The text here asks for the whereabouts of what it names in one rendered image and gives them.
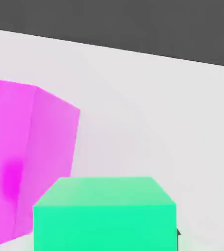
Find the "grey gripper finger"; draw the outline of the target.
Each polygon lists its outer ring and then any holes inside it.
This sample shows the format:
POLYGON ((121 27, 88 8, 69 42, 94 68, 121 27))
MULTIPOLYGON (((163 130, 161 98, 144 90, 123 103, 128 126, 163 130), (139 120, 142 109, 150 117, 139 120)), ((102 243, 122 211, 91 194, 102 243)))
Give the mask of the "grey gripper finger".
POLYGON ((184 251, 184 238, 179 229, 177 229, 177 251, 184 251))

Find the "small green cube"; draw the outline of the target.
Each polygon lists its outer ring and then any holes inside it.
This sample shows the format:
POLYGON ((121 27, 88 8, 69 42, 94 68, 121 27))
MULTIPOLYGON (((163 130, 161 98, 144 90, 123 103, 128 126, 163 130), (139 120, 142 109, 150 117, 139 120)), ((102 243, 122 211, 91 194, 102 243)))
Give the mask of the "small green cube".
POLYGON ((177 251, 176 203, 151 177, 60 178, 33 235, 34 251, 177 251))

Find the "large magenta box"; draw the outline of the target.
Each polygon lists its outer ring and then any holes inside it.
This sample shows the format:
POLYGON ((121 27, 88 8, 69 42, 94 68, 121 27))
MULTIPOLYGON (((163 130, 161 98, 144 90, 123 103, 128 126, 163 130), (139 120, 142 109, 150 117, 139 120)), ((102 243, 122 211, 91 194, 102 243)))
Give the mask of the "large magenta box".
POLYGON ((0 244, 31 233, 35 203, 70 175, 79 116, 39 87, 0 80, 0 244))

